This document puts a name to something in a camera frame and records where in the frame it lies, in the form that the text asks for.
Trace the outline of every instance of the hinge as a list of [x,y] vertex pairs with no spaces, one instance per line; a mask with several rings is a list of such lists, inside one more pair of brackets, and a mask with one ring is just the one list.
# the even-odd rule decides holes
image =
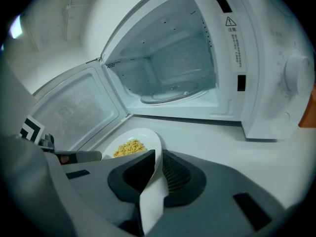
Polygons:
[[99,60],[100,60],[100,57],[95,58],[94,60],[88,61],[88,62],[86,62],[86,64],[88,64],[88,63],[90,63],[90,62],[93,62],[93,61],[99,61]]
[[125,120],[127,120],[127,119],[129,119],[130,118],[130,114],[128,113],[127,115],[126,115],[126,117],[124,117],[122,120],[121,120],[121,122],[124,122]]

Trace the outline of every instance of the microwave dial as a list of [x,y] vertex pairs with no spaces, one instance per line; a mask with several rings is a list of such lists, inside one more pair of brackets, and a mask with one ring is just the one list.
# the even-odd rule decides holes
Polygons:
[[310,95],[315,80],[312,61],[301,54],[291,54],[286,61],[283,74],[283,88],[290,95],[307,97]]

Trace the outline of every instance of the orange object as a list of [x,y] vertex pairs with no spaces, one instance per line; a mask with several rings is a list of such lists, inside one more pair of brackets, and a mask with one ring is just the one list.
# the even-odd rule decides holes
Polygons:
[[316,84],[314,84],[310,100],[298,125],[300,127],[316,128]]

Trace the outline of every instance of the warning triangle symbol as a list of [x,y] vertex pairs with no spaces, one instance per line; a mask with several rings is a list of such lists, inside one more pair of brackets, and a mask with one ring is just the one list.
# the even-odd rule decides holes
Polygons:
[[230,17],[227,17],[226,19],[226,26],[235,26],[235,22],[230,18]]

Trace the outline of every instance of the yellow food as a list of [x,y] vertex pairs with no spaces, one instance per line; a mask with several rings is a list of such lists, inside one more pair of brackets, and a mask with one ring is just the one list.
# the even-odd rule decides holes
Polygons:
[[144,151],[144,150],[147,150],[147,149],[144,147],[143,143],[141,143],[139,140],[131,140],[131,141],[128,141],[126,144],[119,146],[113,156],[116,158],[116,157],[126,156],[126,155],[130,155],[130,154],[137,153],[140,151]]

